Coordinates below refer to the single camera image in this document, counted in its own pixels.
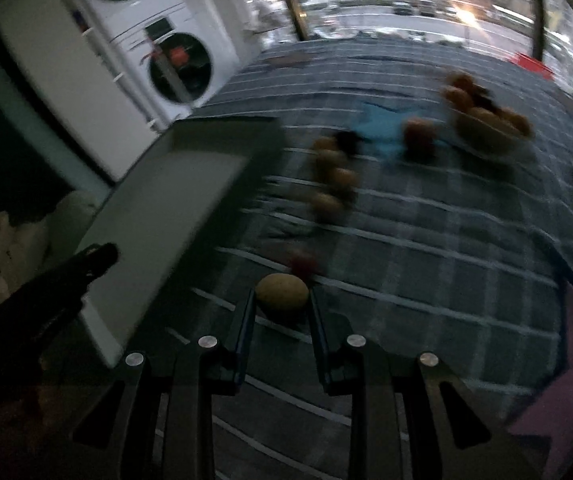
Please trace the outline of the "yellow-green small fruit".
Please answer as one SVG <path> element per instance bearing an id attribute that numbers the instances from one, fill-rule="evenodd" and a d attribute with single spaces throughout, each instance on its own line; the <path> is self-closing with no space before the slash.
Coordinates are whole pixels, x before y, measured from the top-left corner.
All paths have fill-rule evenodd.
<path id="1" fill-rule="evenodd" d="M 307 300 L 309 289 L 305 282 L 295 275 L 273 273 L 258 282 L 255 294 L 269 304 L 300 304 Z"/>

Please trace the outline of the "dark plum fruit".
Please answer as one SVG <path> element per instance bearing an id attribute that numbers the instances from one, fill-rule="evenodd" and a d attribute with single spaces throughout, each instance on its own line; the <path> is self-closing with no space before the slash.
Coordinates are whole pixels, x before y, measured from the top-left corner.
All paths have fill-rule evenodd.
<path id="1" fill-rule="evenodd" d="M 335 131 L 333 142 L 335 150 L 342 152 L 349 160 L 355 159 L 361 152 L 362 138 L 355 131 Z"/>

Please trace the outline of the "large orange fruit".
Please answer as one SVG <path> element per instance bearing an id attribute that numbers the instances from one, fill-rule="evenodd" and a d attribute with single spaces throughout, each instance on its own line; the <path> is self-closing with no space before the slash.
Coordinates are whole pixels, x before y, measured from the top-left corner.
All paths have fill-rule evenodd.
<path id="1" fill-rule="evenodd" d="M 402 126 L 405 154 L 411 159 L 429 159 L 436 155 L 437 126 L 421 117 L 411 117 Z"/>

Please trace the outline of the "red small apple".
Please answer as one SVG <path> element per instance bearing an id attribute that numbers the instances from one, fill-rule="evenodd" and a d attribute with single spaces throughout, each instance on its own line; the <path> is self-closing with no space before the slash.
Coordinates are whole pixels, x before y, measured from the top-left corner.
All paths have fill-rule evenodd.
<path id="1" fill-rule="evenodd" d="M 318 258 L 308 250 L 295 248 L 288 252 L 286 265 L 296 275 L 317 275 L 320 272 Z"/>

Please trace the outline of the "white shallow tray box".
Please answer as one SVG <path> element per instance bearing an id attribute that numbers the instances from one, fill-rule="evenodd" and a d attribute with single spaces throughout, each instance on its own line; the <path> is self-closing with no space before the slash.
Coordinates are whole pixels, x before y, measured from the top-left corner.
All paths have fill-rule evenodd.
<path id="1" fill-rule="evenodd" d="M 81 310 L 107 367 L 119 363 L 208 221 L 255 194 L 284 147 L 277 118 L 191 118 L 162 134 L 118 182 L 78 245 L 113 244 L 118 252 L 117 262 L 90 285 Z"/>

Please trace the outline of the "checkered dark blue tablecloth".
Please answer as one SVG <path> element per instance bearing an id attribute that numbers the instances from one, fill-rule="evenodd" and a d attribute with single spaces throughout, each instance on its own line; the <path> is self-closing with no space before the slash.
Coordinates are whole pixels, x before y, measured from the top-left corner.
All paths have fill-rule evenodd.
<path id="1" fill-rule="evenodd" d="M 445 116 L 456 70 L 530 120 L 527 162 L 405 154 L 396 117 Z M 559 377 L 569 351 L 549 250 L 573 269 L 573 110 L 556 84 L 454 47 L 312 41 L 263 54 L 198 112 L 224 116 L 279 119 L 286 148 L 231 233 L 193 260 L 176 337 L 224 336 L 259 278 L 308 247 L 354 332 L 404 358 L 436 352 L 499 422 Z M 362 138 L 355 159 L 335 150 L 341 130 Z"/>

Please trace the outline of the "white cabinet panel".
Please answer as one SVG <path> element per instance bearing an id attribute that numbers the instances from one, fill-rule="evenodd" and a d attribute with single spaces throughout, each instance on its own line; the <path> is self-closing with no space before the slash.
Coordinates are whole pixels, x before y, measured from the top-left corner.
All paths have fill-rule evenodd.
<path id="1" fill-rule="evenodd" d="M 122 180 L 156 133 L 76 1 L 0 0 L 0 32 L 53 115 L 108 177 Z"/>

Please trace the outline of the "glass fruit bowl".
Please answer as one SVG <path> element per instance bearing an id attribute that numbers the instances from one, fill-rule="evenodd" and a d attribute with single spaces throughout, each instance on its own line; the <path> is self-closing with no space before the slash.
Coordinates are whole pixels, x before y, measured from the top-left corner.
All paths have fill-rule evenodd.
<path id="1" fill-rule="evenodd" d="M 475 153 L 503 157 L 535 140 L 529 119 L 501 106 L 492 92 L 468 73 L 449 74 L 441 95 L 449 108 L 454 133 Z"/>

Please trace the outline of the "lower white washing machine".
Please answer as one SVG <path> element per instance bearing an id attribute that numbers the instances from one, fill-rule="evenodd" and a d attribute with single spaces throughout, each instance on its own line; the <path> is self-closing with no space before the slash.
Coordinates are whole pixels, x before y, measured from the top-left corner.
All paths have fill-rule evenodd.
<path id="1" fill-rule="evenodd" d="M 131 27 L 115 46 L 166 126 L 205 105 L 240 65 L 236 48 L 209 13 L 194 13 L 185 4 Z"/>

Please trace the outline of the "red plastic basket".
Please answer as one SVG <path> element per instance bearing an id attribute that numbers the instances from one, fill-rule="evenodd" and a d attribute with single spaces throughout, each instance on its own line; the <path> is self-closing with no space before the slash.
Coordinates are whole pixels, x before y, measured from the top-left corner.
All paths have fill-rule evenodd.
<path id="1" fill-rule="evenodd" d="M 551 68 L 548 68 L 544 62 L 541 62 L 536 58 L 532 58 L 525 53 L 517 52 L 513 54 L 509 57 L 509 62 L 523 70 L 527 70 L 527 72 L 538 74 L 546 80 L 554 79 L 554 73 Z"/>

